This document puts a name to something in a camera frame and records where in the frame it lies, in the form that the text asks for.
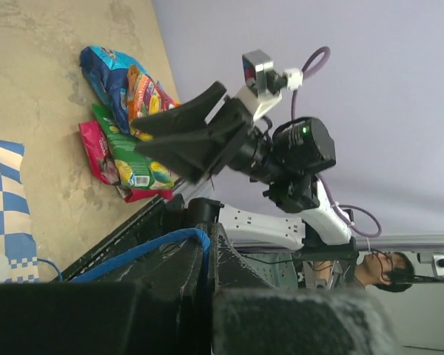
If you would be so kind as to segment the orange Fox's fruits candy bag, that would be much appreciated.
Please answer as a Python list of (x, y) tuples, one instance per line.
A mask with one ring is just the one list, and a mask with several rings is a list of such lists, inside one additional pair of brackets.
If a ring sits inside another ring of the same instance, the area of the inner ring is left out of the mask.
[(158, 81), (153, 81), (144, 71), (135, 64), (129, 67), (127, 72), (127, 119), (130, 134), (142, 141), (152, 139), (152, 136), (132, 128), (132, 122), (136, 118), (144, 118), (160, 112), (167, 111), (180, 104), (168, 96)]

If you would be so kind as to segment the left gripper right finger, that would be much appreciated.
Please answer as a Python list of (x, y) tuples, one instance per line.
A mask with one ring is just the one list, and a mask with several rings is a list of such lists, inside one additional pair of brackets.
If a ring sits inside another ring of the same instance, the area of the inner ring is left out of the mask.
[(210, 227), (215, 354), (402, 354), (382, 305), (366, 291), (273, 288)]

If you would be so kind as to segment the green snack bag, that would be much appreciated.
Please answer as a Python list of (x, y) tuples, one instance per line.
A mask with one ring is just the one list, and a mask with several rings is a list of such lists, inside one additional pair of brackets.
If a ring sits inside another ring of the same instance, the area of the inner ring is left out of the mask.
[(92, 111), (107, 139), (123, 187), (153, 190), (173, 188), (178, 178), (159, 162), (138, 154), (135, 147), (139, 140), (125, 135), (107, 108), (92, 104)]

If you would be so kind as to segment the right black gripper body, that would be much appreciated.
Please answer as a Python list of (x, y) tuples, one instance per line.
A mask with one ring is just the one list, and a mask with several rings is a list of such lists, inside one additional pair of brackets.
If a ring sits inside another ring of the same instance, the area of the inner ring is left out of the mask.
[(208, 176), (229, 167), (251, 178), (276, 178), (278, 161), (269, 136), (258, 129), (238, 98), (226, 98), (208, 124)]

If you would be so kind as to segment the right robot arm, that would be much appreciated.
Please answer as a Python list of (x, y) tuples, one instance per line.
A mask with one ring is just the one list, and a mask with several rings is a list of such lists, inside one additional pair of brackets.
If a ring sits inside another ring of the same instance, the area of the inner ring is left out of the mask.
[(302, 117), (271, 135), (256, 125), (280, 99), (280, 94), (256, 95), (248, 87), (229, 97), (224, 85), (215, 82), (185, 104), (136, 118), (131, 127), (150, 139), (135, 150), (189, 183), (230, 168), (265, 184), (263, 196), (292, 214), (305, 232), (295, 241), (293, 233), (255, 227), (257, 243), (298, 251), (305, 260), (351, 259), (356, 253), (351, 219), (330, 201), (320, 178), (336, 163), (334, 141), (324, 123)]

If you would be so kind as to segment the blue gummy candy bag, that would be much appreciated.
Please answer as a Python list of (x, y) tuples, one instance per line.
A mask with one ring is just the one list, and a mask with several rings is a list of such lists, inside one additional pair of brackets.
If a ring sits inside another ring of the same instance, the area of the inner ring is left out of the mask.
[(113, 113), (120, 130), (129, 135), (127, 73), (132, 65), (144, 74), (147, 71), (132, 56), (100, 46), (85, 47), (80, 53), (79, 61), (83, 76), (102, 104)]

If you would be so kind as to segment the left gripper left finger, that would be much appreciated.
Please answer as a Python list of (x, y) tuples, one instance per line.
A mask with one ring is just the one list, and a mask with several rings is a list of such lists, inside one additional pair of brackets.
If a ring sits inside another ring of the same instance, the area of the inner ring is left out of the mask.
[[(144, 279), (111, 271), (169, 243), (176, 264)], [(170, 270), (168, 277), (162, 272)], [(207, 235), (180, 229), (131, 248), (68, 282), (0, 284), (0, 354), (205, 354)]]

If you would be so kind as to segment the blue checkered paper bag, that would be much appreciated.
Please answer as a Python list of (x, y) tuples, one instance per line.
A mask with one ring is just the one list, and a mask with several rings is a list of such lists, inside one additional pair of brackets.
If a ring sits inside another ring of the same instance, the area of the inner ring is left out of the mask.
[[(0, 283), (40, 283), (38, 248), (31, 233), (29, 206), (21, 182), (24, 145), (0, 140)], [(169, 243), (177, 230), (135, 246), (139, 258)], [(74, 279), (90, 280), (92, 270)]]

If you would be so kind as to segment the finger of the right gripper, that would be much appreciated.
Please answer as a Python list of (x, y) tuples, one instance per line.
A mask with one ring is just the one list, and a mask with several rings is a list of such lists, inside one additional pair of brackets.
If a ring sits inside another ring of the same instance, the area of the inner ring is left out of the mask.
[(225, 94), (226, 87), (215, 81), (208, 89), (185, 104), (136, 118), (131, 127), (154, 138), (203, 129), (206, 127), (206, 117)]
[(135, 151), (156, 160), (180, 178), (199, 183), (212, 176), (215, 163), (225, 147), (224, 136), (209, 129), (200, 129), (140, 141)]

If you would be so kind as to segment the red chips bag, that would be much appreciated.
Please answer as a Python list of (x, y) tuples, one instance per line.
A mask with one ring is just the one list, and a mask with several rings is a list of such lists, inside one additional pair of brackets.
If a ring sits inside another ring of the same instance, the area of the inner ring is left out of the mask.
[(173, 198), (172, 190), (166, 189), (129, 189), (121, 185), (120, 177), (107, 139), (97, 121), (84, 122), (78, 125), (82, 143), (92, 174), (102, 183), (114, 186), (126, 203), (136, 202), (155, 196), (166, 200)]

